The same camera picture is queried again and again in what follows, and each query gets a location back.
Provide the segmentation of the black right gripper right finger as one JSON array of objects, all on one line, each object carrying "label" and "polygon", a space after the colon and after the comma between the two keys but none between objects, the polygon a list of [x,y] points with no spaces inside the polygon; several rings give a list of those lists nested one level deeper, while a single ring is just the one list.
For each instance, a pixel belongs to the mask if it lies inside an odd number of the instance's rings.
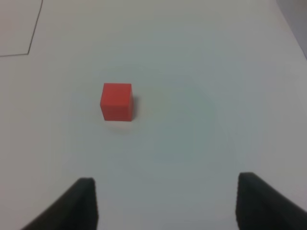
[{"label": "black right gripper right finger", "polygon": [[240,230],[305,230],[307,212],[252,172],[238,176],[236,221]]}]

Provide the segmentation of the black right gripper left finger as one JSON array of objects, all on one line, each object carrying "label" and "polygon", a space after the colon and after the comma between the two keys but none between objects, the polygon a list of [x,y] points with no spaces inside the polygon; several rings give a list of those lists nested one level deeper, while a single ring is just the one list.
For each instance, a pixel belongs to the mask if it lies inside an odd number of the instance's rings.
[{"label": "black right gripper left finger", "polygon": [[95,230],[98,205],[95,180],[78,179],[58,200],[23,227],[24,230]]}]

